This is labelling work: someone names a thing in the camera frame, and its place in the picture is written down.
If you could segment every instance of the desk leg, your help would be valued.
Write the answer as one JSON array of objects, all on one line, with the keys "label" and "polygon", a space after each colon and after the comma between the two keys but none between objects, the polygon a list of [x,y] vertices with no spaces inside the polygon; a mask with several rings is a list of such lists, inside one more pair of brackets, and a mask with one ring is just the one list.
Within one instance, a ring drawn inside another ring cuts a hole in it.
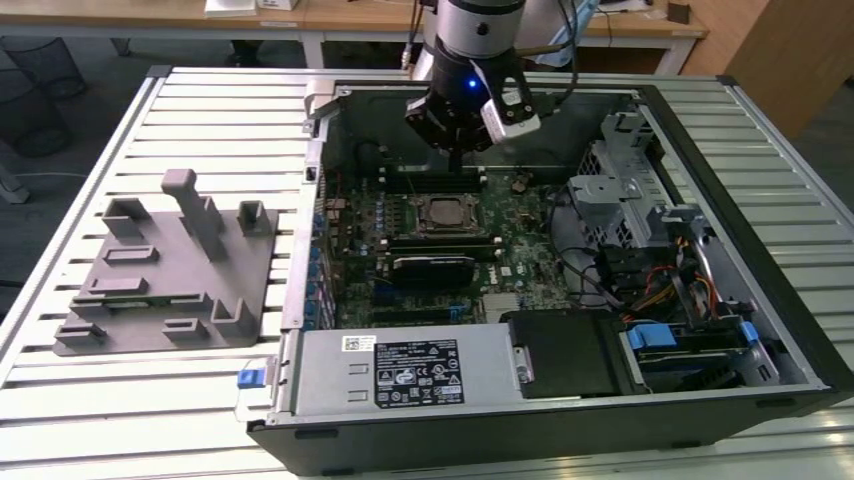
[{"label": "desk leg", "polygon": [[131,55],[131,39],[130,38],[111,38],[112,48],[116,49],[116,53],[120,57]]},{"label": "desk leg", "polygon": [[673,39],[673,44],[665,52],[662,61],[658,63],[655,75],[679,75],[695,43],[697,39],[694,37],[678,37]]},{"label": "desk leg", "polygon": [[0,198],[10,203],[24,203],[30,198],[30,191],[3,165],[0,165]]},{"label": "desk leg", "polygon": [[306,66],[323,68],[323,32],[302,32],[300,41],[306,53]]}]

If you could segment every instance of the metal extrusion surface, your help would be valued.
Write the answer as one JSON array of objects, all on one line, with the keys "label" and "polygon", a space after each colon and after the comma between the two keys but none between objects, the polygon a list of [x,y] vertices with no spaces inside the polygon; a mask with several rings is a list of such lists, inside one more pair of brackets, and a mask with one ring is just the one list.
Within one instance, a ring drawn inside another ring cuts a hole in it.
[{"label": "metal extrusion surface", "polygon": [[[0,329],[0,469],[4,479],[296,478],[235,418],[235,374],[279,348],[294,223],[311,139],[303,95],[312,77],[402,80],[399,72],[175,68],[148,80]],[[555,74],[530,81],[566,82]],[[849,364],[854,364],[854,227],[804,159],[738,89],[713,78],[586,76],[587,84],[654,84]],[[673,162],[665,165],[690,201]],[[250,348],[58,357],[54,333],[107,229],[110,199],[150,211],[178,207],[159,193],[168,168],[192,168],[222,209],[262,200],[278,209],[262,319]],[[242,396],[242,419],[271,408]],[[485,476],[579,478],[850,478],[854,414],[848,401],[776,420],[710,447],[365,475],[377,479]]]}]

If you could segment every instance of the power supply label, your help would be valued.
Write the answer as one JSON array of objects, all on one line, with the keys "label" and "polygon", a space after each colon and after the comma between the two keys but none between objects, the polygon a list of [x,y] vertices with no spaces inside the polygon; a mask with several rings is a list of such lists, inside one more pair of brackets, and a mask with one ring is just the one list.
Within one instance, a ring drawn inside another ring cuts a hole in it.
[{"label": "power supply label", "polygon": [[378,343],[374,367],[379,408],[465,403],[457,340]]}]

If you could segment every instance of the blue release latch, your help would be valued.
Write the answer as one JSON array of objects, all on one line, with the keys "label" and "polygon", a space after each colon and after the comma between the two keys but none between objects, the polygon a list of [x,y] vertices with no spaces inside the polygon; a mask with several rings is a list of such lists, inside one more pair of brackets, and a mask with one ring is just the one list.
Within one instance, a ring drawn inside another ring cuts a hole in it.
[{"label": "blue release latch", "polygon": [[757,332],[757,327],[754,327],[753,322],[742,322],[742,333],[745,334],[745,338],[747,339],[747,343],[751,345],[760,341],[760,332]]},{"label": "blue release latch", "polygon": [[633,350],[646,347],[675,347],[677,339],[667,325],[663,323],[645,323],[629,330],[629,344]]},{"label": "blue release latch", "polygon": [[248,388],[264,388],[264,377],[267,369],[247,368],[238,373],[238,388],[246,390]]}]

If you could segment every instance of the mesh trash can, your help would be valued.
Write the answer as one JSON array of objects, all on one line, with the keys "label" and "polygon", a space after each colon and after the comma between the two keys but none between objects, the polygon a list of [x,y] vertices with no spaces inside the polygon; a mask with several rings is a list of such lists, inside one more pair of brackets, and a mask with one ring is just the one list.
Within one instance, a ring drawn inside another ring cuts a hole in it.
[{"label": "mesh trash can", "polygon": [[86,81],[62,38],[3,37],[0,48],[18,68],[36,74],[52,99],[71,98],[86,91]]},{"label": "mesh trash can", "polygon": [[71,131],[35,73],[0,70],[0,140],[23,157],[42,157],[71,142]]}]

